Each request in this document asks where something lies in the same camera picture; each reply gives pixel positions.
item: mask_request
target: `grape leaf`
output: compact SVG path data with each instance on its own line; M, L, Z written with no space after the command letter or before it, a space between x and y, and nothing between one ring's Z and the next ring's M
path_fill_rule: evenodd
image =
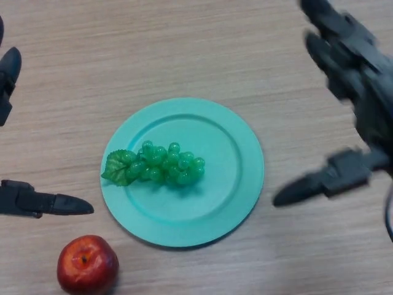
M125 149L111 152L106 159L105 170L101 177L112 181L117 186L128 186L132 179L127 177L126 171L135 160L134 152Z

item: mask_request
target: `wooden table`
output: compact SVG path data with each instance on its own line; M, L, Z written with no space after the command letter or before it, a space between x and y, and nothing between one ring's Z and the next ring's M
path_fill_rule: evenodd
M391 0L334 0L393 52ZM95 214L0 217L0 293L63 294L58 255L98 234L121 264L114 294L392 294L393 245L383 225L390 179L334 202L276 210L278 187L326 153L364 146L350 106L325 87L294 0L3 0L1 54L23 69L1 128L1 177L77 195ZM257 208L231 236L196 251L158 250L113 220L99 188L107 142L132 113L176 96L228 106L255 130L267 177Z

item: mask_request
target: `plate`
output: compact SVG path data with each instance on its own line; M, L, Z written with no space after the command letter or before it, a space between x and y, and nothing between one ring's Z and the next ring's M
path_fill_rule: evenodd
M248 216L264 179L260 143L240 116L215 102L173 98L154 103L128 118L107 144L101 163L118 149L138 151L145 140L205 159L203 179L173 189L135 181L117 187L101 178L105 203L128 232L148 243L191 247L213 242Z

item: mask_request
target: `apple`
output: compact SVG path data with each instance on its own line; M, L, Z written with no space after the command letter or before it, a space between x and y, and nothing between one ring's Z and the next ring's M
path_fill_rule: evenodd
M108 242L84 235L69 242L57 263L57 279L71 295L104 295L113 287L119 260Z

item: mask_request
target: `green grapes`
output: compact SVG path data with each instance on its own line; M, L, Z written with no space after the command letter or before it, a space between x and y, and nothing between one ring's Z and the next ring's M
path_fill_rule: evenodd
M204 160L192 152L181 152L179 143L171 143L168 150L145 141L137 154L131 151L112 152L101 175L118 186L135 180L188 186L204 175Z

